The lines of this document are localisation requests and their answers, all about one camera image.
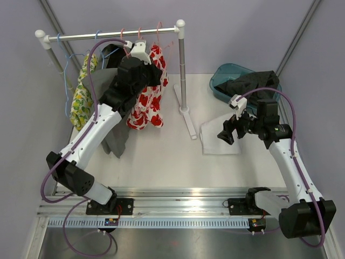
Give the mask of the white skirt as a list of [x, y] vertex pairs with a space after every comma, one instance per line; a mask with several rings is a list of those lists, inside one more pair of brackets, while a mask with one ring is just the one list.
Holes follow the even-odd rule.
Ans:
[[224, 140], [217, 138], [217, 135], [223, 130], [223, 122], [233, 115], [234, 112], [230, 112], [201, 124], [199, 136], [203, 154], [235, 155], [242, 152], [242, 143], [240, 141], [229, 145]]

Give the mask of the pink hanger of dotted skirt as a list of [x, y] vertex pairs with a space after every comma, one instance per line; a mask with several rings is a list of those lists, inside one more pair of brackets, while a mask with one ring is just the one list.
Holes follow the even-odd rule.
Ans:
[[125, 29], [122, 28], [121, 32], [120, 32], [120, 39], [122, 41], [124, 41], [124, 43], [123, 43], [123, 50], [125, 52], [126, 57], [129, 58], [130, 52], [132, 50], [133, 43], [131, 41], [124, 40], [124, 38], [123, 38], [123, 32], [124, 31], [125, 31]]

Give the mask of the dark dotted skirt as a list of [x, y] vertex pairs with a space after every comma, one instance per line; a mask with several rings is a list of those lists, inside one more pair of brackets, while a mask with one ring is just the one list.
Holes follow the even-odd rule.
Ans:
[[[215, 86], [215, 90], [229, 97], [243, 95], [257, 88], [269, 87], [278, 89], [280, 81], [274, 71], [261, 71], [244, 74], [235, 80], [228, 80]], [[258, 91], [248, 95], [247, 103], [252, 106], [258, 105], [260, 99], [273, 99], [273, 91]]]

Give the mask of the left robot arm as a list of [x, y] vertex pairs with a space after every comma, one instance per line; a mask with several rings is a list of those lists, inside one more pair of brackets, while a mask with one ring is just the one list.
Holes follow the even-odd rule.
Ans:
[[144, 61], [137, 57], [124, 57], [91, 119], [69, 145], [59, 153], [50, 152], [46, 157], [54, 180], [73, 194], [98, 203], [104, 214], [115, 212], [117, 194], [99, 183], [85, 168], [106, 135], [135, 106], [144, 88], [158, 85], [161, 75], [162, 71], [152, 58]]

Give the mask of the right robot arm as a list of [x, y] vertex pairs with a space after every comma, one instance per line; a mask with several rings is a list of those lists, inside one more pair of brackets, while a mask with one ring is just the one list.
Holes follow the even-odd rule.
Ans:
[[244, 208], [250, 214], [265, 212], [279, 222], [286, 238], [303, 238], [319, 235], [325, 237], [336, 213], [332, 200], [325, 200], [309, 177], [298, 150], [293, 131], [288, 124], [281, 124], [278, 104], [275, 100], [259, 100], [257, 114], [246, 111], [247, 100], [234, 96], [229, 105], [235, 114], [223, 123], [218, 139], [234, 144], [233, 132], [238, 139], [246, 134], [255, 134], [273, 156], [285, 182], [289, 201], [276, 196], [267, 187], [248, 189], [241, 202], [229, 199], [229, 212]]

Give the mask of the red floral white garment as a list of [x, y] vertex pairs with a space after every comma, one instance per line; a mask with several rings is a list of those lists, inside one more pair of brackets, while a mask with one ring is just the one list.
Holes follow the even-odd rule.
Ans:
[[137, 98], [136, 105], [127, 118], [127, 126], [134, 130], [142, 130], [148, 124], [161, 128], [163, 126], [161, 115], [163, 93], [160, 84], [146, 87]]

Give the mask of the teal plastic bin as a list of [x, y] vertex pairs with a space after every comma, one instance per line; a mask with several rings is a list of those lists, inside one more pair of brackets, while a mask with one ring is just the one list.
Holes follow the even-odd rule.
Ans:
[[[222, 84], [228, 80], [235, 80], [239, 78], [240, 76], [243, 76], [244, 74], [247, 73], [252, 73], [254, 71], [249, 70], [245, 67], [233, 64], [233, 63], [228, 63], [228, 64], [223, 64], [221, 65], [215, 74], [211, 77], [209, 86], [210, 89], [212, 90], [212, 93], [214, 97], [217, 99], [221, 100], [224, 103], [228, 103], [232, 97], [229, 97], [225, 94], [222, 94], [218, 91], [215, 90], [215, 86]], [[282, 87], [280, 84], [278, 85], [278, 91], [282, 90]]]

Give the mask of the lemon print garment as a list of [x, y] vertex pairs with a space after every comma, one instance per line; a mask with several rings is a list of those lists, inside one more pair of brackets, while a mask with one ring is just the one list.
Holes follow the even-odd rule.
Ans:
[[77, 78], [77, 87], [74, 91], [71, 110], [70, 122], [74, 128], [80, 131], [90, 119], [93, 107], [93, 99], [90, 91], [84, 87], [82, 80], [88, 76], [87, 62], [89, 53], [84, 57], [84, 62]]

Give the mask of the grey garment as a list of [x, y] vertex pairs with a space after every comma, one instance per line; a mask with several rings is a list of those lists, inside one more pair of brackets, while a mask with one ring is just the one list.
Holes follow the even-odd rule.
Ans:
[[[123, 48], [116, 43], [108, 44], [103, 48], [94, 75], [92, 75], [97, 98], [100, 98], [110, 87], [113, 79], [117, 75], [117, 68], [124, 56], [125, 52]], [[117, 158], [120, 158], [124, 153], [130, 130], [127, 126], [128, 116], [129, 114], [126, 114], [102, 141], [101, 144], [105, 153], [113, 153]]]

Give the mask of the metal clothes rack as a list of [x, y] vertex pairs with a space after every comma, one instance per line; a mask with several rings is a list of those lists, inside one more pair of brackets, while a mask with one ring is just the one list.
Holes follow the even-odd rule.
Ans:
[[[174, 91], [180, 105], [179, 113], [184, 118], [185, 124], [187, 126], [189, 135], [192, 140], [197, 139], [196, 129], [193, 125], [191, 116], [189, 114], [189, 107], [187, 105], [187, 84], [186, 84], [186, 70], [185, 70], [185, 21], [182, 19], [177, 20], [176, 24], [171, 28], [161, 28], [158, 30], [160, 34], [163, 33], [175, 33], [178, 37], [178, 56], [180, 65], [180, 83], [174, 85]], [[57, 42], [57, 36], [49, 36], [43, 30], [36, 30], [35, 37], [39, 40], [43, 49], [49, 55], [54, 66], [58, 70], [59, 74], [63, 71], [59, 60], [57, 59], [54, 51], [52, 50], [51, 44]], [[137, 30], [124, 31], [123, 36], [136, 36], [138, 34]], [[155, 29], [141, 29], [141, 35], [153, 35], [156, 34]], [[61, 35], [60, 39], [62, 42], [68, 42], [73, 40], [87, 40], [87, 39], [105, 39], [105, 38], [115, 38], [120, 36], [120, 31], [113, 32], [97, 32], [81, 35]]]

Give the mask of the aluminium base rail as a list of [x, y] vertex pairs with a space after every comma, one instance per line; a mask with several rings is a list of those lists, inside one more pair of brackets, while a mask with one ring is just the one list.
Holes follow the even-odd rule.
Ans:
[[[111, 187], [119, 198], [134, 200], [132, 217], [226, 217], [230, 197], [244, 197], [248, 187], [227, 188], [139, 188]], [[37, 216], [65, 216], [83, 198], [72, 195], [48, 203], [40, 201]]]

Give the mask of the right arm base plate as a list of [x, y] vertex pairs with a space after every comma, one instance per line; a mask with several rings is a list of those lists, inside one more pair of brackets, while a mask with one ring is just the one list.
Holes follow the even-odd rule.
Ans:
[[232, 216], [264, 216], [269, 215], [262, 209], [250, 207], [245, 198], [229, 198], [227, 199], [227, 208]]

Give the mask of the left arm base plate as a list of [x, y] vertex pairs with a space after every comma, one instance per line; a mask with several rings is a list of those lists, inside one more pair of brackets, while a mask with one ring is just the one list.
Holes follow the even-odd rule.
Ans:
[[131, 198], [115, 198], [106, 205], [91, 201], [86, 207], [86, 215], [132, 215], [134, 200]]

